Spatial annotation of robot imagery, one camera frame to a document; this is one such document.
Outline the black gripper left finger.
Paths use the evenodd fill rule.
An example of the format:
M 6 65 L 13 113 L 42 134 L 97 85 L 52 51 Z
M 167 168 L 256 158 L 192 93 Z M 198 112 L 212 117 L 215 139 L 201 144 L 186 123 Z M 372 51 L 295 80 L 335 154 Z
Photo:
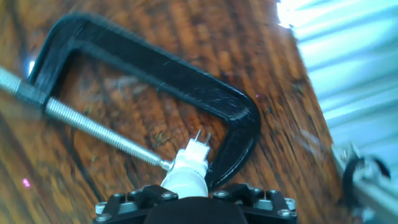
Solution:
M 95 224 L 144 223 L 157 205 L 178 200 L 178 194 L 159 185 L 146 185 L 126 194 L 117 193 L 95 207 Z

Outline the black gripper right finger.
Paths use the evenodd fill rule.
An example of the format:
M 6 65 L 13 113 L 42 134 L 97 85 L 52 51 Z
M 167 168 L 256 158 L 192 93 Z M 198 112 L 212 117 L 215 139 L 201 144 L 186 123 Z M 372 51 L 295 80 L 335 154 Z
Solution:
M 295 200 L 278 190 L 231 184 L 213 192 L 212 198 L 236 205 L 247 223 L 297 224 Z

